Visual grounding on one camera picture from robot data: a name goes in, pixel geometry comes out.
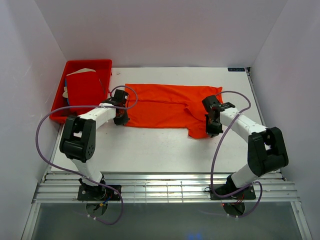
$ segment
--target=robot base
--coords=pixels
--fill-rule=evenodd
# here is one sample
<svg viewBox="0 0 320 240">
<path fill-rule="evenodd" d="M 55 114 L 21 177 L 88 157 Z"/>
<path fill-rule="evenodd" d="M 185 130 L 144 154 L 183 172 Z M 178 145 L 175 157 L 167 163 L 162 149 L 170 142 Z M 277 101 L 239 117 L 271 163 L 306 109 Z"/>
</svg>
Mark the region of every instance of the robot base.
<svg viewBox="0 0 320 240">
<path fill-rule="evenodd" d="M 109 185 L 109 186 L 118 190 L 119 193 L 121 194 L 121 188 L 122 188 L 121 185 Z M 104 201 L 105 196 L 107 196 L 108 198 L 111 197 L 109 201 L 119 201 L 120 200 L 119 195 L 109 188 L 105 188 L 105 195 L 101 199 L 96 199 L 96 198 L 92 197 L 92 195 L 90 194 L 89 191 L 85 191 L 85 189 L 82 185 L 79 187 L 77 200 L 78 201 Z"/>
<path fill-rule="evenodd" d="M 242 196 L 242 194 L 244 194 L 243 200 L 255 200 L 257 198 L 255 190 L 254 190 L 254 187 L 253 186 L 249 186 L 245 190 L 237 193 L 235 195 L 235 198 L 233 198 L 233 197 L 220 198 L 220 197 L 217 197 L 216 195 L 214 195 L 212 192 L 210 192 L 210 199 L 211 200 L 232 200 L 232 199 L 236 200 L 237 197 Z"/>
</svg>

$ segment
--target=orange cloth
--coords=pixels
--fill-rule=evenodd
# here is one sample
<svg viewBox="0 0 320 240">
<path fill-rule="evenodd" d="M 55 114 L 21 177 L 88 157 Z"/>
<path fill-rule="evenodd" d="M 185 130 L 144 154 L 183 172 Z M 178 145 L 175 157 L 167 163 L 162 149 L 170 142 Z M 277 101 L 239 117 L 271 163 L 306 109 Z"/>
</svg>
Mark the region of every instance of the orange cloth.
<svg viewBox="0 0 320 240">
<path fill-rule="evenodd" d="M 129 109 L 126 126 L 138 128 L 187 128 L 192 138 L 207 138 L 206 111 L 202 100 L 220 93 L 222 87 L 180 86 L 162 84 L 126 84 L 138 95 L 138 103 Z M 126 89 L 129 106 L 135 94 Z M 222 103 L 221 95 L 217 96 Z"/>
</svg>

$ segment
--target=glass panel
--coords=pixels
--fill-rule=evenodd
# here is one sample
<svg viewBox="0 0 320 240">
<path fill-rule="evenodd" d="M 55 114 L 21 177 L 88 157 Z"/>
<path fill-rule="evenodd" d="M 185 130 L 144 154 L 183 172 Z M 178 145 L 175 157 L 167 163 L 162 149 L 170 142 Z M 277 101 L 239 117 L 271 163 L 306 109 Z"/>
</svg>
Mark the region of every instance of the glass panel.
<svg viewBox="0 0 320 240">
<path fill-rule="evenodd" d="M 254 203 L 246 203 L 246 209 Z M 235 219 L 208 215 L 225 214 L 220 203 L 126 204 L 119 223 L 107 226 L 86 213 L 85 203 L 42 203 L 33 240 L 81 239 L 277 239 L 300 240 L 290 202 L 262 202 L 249 216 Z M 119 204 L 109 204 L 104 220 L 114 220 Z"/>
</svg>

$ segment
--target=robotic arm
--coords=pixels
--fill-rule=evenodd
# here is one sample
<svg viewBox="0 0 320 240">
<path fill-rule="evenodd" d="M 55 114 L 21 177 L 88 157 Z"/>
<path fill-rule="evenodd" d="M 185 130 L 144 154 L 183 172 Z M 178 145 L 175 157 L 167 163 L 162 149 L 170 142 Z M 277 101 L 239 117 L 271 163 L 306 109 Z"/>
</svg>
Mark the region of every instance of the robotic arm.
<svg viewBox="0 0 320 240">
<path fill-rule="evenodd" d="M 206 133 L 212 137 L 223 133 L 222 125 L 229 126 L 239 113 L 233 104 L 220 103 L 215 95 L 206 97 L 202 104 L 208 113 L 205 115 Z M 247 164 L 228 176 L 226 184 L 215 190 L 219 195 L 230 194 L 262 175 L 288 165 L 288 155 L 279 128 L 267 128 L 241 114 L 231 129 L 248 143 Z"/>
<path fill-rule="evenodd" d="M 100 106 L 125 107 L 128 93 L 115 90 L 114 96 L 108 98 Z M 68 116 L 62 132 L 59 149 L 75 164 L 78 171 L 98 183 L 106 184 L 103 174 L 97 169 L 94 159 L 91 159 L 96 148 L 96 129 L 104 123 L 113 120 L 116 125 L 125 125 L 130 119 L 123 109 L 95 108 L 79 116 Z M 106 195 L 106 189 L 88 181 L 79 179 L 81 190 L 86 200 L 99 200 Z"/>
</svg>

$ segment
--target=white wall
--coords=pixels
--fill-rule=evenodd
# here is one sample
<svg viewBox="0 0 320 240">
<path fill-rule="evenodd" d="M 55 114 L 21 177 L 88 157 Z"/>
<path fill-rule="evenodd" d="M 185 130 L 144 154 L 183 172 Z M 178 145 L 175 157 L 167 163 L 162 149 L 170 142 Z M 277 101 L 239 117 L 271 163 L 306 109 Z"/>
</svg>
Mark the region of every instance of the white wall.
<svg viewBox="0 0 320 240">
<path fill-rule="evenodd" d="M 46 167 L 36 126 L 51 109 L 66 59 L 34 0 L 0 0 L 0 20 L 0 239 L 18 240 Z M 56 135 L 46 122 L 40 138 L 47 157 Z"/>
<path fill-rule="evenodd" d="M 252 67 L 263 117 L 284 135 L 314 239 L 320 239 L 320 1 L 288 0 Z"/>
<path fill-rule="evenodd" d="M 287 0 L 35 0 L 67 60 L 251 66 Z"/>
</svg>

